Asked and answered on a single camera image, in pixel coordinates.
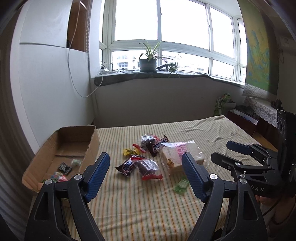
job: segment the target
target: bolt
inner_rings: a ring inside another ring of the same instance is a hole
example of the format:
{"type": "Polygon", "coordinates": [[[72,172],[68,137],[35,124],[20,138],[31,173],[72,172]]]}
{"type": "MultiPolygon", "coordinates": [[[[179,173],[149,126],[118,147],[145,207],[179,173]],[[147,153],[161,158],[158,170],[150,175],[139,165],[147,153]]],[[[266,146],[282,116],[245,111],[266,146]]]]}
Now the bolt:
{"type": "Polygon", "coordinates": [[[80,180],[82,178],[82,175],[81,174],[77,174],[74,176],[74,179],[75,180],[80,180]]]}
{"type": "Polygon", "coordinates": [[[216,180],[218,176],[216,174],[210,174],[210,179],[216,180]]]}
{"type": "Polygon", "coordinates": [[[45,184],[46,185],[49,185],[49,184],[51,184],[52,183],[52,180],[51,179],[47,179],[46,181],[45,181],[45,184]]]}
{"type": "Polygon", "coordinates": [[[246,179],[241,178],[239,181],[240,181],[241,184],[247,184],[247,180],[246,179]]]}

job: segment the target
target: bed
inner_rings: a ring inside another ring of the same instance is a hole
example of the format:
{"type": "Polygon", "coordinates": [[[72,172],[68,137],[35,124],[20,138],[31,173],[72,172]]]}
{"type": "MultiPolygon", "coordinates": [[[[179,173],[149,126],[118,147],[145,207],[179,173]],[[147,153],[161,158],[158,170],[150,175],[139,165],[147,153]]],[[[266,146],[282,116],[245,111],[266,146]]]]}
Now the bed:
{"type": "MultiPolygon", "coordinates": [[[[239,159],[244,164],[258,165],[249,156],[227,150],[226,142],[229,140],[244,144],[257,142],[224,116],[97,131],[101,141],[98,155],[109,153],[111,162],[98,195],[89,203],[89,208],[107,241],[186,240],[203,207],[190,186],[184,195],[173,192],[173,187],[184,174],[166,174],[158,155],[154,160],[161,168],[163,180],[142,181],[137,169],[130,177],[124,177],[114,168],[126,160],[122,155],[123,148],[138,142],[141,135],[152,133],[163,137],[165,134],[171,142],[194,140],[209,162],[208,172],[216,173],[225,180],[233,178],[229,171],[211,163],[210,156],[215,151],[239,159]]],[[[217,228],[223,226],[227,206],[228,199],[224,199],[217,228]]],[[[66,211],[66,217],[72,237],[79,240],[71,212],[66,211]]]]}

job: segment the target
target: white cable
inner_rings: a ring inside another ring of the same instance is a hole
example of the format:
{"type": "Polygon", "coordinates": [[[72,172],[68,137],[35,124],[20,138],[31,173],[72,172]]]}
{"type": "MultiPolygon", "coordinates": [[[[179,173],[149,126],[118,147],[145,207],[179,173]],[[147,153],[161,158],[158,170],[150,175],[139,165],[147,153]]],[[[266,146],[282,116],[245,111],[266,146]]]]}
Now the white cable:
{"type": "Polygon", "coordinates": [[[71,49],[71,46],[72,46],[72,42],[73,42],[73,39],[74,39],[74,36],[75,36],[75,33],[76,33],[77,25],[78,25],[79,12],[80,12],[80,3],[79,3],[79,6],[78,6],[78,14],[77,14],[76,26],[75,26],[74,34],[73,34],[73,37],[72,37],[72,40],[71,40],[71,43],[70,43],[70,46],[69,46],[67,60],[68,60],[68,68],[69,68],[70,78],[71,78],[71,81],[72,81],[72,84],[73,84],[74,89],[76,90],[77,94],[80,95],[82,98],[87,98],[87,97],[91,96],[92,93],[95,92],[97,90],[97,88],[99,88],[101,86],[101,84],[103,83],[103,75],[102,75],[102,81],[101,81],[100,85],[97,88],[95,88],[95,90],[93,92],[91,92],[87,96],[82,96],[81,94],[79,94],[78,90],[76,89],[76,87],[74,85],[72,74],[71,74],[71,70],[70,70],[70,65],[69,65],[69,55],[70,55],[70,49],[71,49]]]}

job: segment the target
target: packaged bread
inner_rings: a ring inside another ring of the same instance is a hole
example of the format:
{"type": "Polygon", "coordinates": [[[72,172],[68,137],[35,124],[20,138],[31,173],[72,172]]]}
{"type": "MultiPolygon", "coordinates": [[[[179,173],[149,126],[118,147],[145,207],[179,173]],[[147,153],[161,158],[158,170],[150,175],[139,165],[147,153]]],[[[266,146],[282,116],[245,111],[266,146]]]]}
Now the packaged bread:
{"type": "Polygon", "coordinates": [[[194,141],[160,144],[160,158],[170,175],[183,171],[182,155],[185,152],[190,152],[197,164],[202,165],[204,163],[205,156],[194,141]]]}

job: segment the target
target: yellow candy wrapper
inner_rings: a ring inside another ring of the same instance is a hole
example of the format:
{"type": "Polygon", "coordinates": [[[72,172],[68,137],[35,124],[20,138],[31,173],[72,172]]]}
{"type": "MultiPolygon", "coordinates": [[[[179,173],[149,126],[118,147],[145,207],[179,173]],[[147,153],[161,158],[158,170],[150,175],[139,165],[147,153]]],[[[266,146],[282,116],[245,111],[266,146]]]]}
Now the yellow candy wrapper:
{"type": "Polygon", "coordinates": [[[137,148],[134,149],[123,149],[123,155],[127,156],[127,155],[140,155],[140,151],[137,148]]]}

